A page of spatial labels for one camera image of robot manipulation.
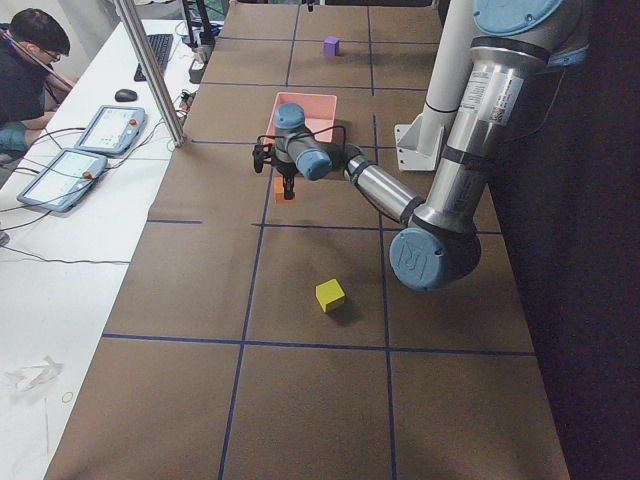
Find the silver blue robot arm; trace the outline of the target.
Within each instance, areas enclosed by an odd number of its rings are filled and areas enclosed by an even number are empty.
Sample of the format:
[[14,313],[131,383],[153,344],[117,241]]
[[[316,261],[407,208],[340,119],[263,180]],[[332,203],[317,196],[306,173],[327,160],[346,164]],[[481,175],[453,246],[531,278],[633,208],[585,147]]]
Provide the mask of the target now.
[[274,132],[256,143],[254,167],[274,167],[287,198],[296,176],[341,172],[401,226],[389,253],[396,277],[417,291],[440,289],[479,263],[474,214],[525,83],[584,60],[591,11],[588,1],[449,3],[423,111],[395,133],[400,166],[434,173],[426,196],[359,147],[319,141],[295,103],[274,111]]

